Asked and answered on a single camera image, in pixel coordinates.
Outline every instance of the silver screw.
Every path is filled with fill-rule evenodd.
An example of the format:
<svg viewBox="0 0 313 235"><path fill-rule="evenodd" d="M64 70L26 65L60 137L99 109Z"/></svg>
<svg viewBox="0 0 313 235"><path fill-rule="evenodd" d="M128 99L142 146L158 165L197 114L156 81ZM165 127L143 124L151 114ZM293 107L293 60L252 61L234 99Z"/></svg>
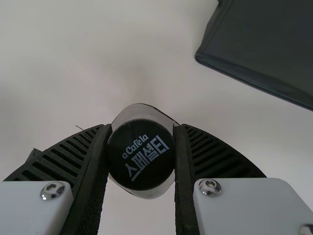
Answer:
<svg viewBox="0 0 313 235"><path fill-rule="evenodd" d="M199 183L200 191L207 196L219 195L222 192L221 185L216 180L204 179Z"/></svg>
<svg viewBox="0 0 313 235"><path fill-rule="evenodd" d="M59 197L64 192L64 184L61 182L51 182L44 186L40 192L40 196L43 200L51 200Z"/></svg>
<svg viewBox="0 0 313 235"><path fill-rule="evenodd" d="M300 226L300 235L313 235L313 225L312 224L304 224Z"/></svg>

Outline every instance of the black fabric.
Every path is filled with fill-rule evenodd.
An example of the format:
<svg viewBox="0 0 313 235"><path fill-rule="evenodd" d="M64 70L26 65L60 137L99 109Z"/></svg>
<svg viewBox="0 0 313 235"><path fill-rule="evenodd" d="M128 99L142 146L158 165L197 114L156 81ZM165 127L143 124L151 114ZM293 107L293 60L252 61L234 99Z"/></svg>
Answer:
<svg viewBox="0 0 313 235"><path fill-rule="evenodd" d="M312 9L312 0L222 0L195 58L313 110Z"/></svg>
<svg viewBox="0 0 313 235"><path fill-rule="evenodd" d="M183 124L174 128L176 143L175 215L177 235L199 235L193 202L202 178L264 178L246 157L209 133Z"/></svg>
<svg viewBox="0 0 313 235"><path fill-rule="evenodd" d="M111 125L102 125L94 144L88 168L60 235L98 233L105 188L108 180L106 145Z"/></svg>

